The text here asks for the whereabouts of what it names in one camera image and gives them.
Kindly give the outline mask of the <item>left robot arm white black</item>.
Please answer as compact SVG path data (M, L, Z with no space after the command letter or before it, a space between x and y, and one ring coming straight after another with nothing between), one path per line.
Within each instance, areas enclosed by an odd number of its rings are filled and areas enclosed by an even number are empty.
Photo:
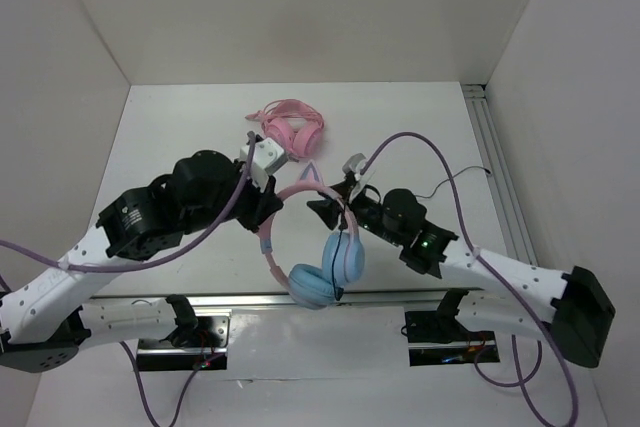
M243 147L237 160L203 150L149 185L123 192L60 260L46 260L45 272L2 295L2 366L43 373L103 344L189 344L199 320L184 295L112 305L92 298L121 274L177 259L224 222L256 231L283 206L274 174L286 161L268 141Z

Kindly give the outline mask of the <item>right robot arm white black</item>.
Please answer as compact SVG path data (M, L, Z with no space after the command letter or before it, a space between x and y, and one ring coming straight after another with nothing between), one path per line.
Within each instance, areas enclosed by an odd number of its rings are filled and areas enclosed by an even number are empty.
M448 339L493 331L553 342L575 365L599 365L615 308L597 277L576 266L547 269L468 246L456 233L427 219L408 189L368 197L350 180L335 185L362 231L399 248L399 259L449 288L437 308L436 326Z

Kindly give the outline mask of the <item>pink blue cat-ear headphones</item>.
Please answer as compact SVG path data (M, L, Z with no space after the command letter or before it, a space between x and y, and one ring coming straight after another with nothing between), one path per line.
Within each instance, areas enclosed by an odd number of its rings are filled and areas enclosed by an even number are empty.
M327 292L328 288L343 289L360 279L364 271L365 250L360 240L359 227L353 212L339 195L326 186L315 162L310 161L303 168L296 182L278 192L278 196L287 200L303 192L316 192L324 199L339 202L344 210L345 226L333 227L325 243L321 265L315 267L299 263L289 273L284 273L273 256L271 239L272 224L270 216L259 228L261 253L265 257L272 277L287 291Z

